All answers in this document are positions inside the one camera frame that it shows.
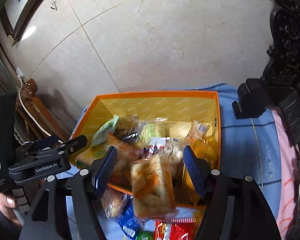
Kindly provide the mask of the person's left hand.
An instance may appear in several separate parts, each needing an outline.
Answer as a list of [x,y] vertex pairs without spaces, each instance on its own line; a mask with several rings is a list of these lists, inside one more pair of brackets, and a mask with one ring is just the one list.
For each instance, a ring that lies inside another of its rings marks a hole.
[[14,213],[18,204],[12,196],[0,193],[0,212],[16,226],[22,227],[20,220]]

